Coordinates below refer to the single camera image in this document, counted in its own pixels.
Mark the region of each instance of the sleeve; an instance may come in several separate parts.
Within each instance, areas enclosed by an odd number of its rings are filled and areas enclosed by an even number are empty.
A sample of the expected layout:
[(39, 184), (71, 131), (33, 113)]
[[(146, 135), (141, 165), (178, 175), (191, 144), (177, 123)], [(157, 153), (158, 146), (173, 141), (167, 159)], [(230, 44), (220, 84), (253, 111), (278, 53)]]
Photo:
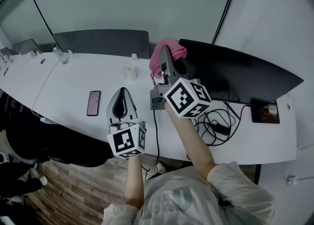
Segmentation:
[(241, 171), (227, 164), (215, 166), (207, 176), (209, 185), (234, 207), (269, 224), (275, 213), (275, 199), (250, 181)]
[(104, 209), (104, 220), (102, 225), (131, 225), (133, 224), (138, 209), (123, 204), (111, 204)]

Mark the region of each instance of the person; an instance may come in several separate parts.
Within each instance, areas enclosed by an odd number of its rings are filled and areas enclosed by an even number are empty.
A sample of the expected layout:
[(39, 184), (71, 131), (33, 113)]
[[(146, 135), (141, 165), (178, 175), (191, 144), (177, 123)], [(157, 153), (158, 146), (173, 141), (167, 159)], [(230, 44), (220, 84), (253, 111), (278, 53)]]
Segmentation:
[(193, 166), (148, 179), (144, 188), (140, 157), (129, 158), (125, 204), (106, 208), (102, 225), (269, 224), (274, 197), (240, 170), (216, 165), (191, 120), (178, 118), (167, 103), (165, 110)]
[(45, 176), (28, 181), (19, 180), (30, 168), (34, 165), (29, 165), (23, 162), (19, 163), (3, 163), (0, 164), (0, 198), (7, 199), (14, 196), (36, 192), (46, 186), (48, 180)]

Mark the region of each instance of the gray wall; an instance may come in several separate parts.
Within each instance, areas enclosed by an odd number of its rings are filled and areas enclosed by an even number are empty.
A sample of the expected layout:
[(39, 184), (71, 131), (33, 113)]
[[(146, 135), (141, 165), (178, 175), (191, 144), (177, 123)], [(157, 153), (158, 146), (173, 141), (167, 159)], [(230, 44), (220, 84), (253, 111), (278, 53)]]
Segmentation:
[[(36, 0), (53, 33), (139, 29), (150, 41), (166, 37), (211, 42), (226, 0)], [(0, 25), (11, 43), (53, 42), (32, 0), (6, 0)]]

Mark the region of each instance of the small cup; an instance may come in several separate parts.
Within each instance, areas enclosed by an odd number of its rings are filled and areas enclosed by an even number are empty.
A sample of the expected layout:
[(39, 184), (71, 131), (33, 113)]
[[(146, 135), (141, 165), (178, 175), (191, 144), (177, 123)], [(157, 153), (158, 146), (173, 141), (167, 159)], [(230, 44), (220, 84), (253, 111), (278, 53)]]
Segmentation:
[(127, 79), (134, 81), (136, 79), (136, 71), (135, 71), (135, 67), (133, 66), (129, 66), (126, 69), (126, 73), (127, 73)]

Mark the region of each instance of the pink cloth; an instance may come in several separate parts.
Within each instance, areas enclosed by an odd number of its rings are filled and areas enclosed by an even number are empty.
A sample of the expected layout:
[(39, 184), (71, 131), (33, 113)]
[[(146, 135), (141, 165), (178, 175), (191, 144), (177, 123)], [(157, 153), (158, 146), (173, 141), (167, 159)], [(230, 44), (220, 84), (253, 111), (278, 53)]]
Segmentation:
[(153, 80), (153, 84), (156, 85), (154, 76), (157, 75), (161, 77), (161, 69), (160, 69), (160, 51), (163, 48), (163, 46), (168, 46), (171, 53), (172, 53), (172, 59), (173, 61), (178, 60), (179, 58), (186, 58), (186, 48), (179, 45), (179, 41), (171, 38), (163, 39), (161, 42), (157, 44), (157, 46), (154, 49), (154, 53), (152, 55), (152, 58), (149, 62), (149, 68), (152, 71), (151, 72), (151, 79)]

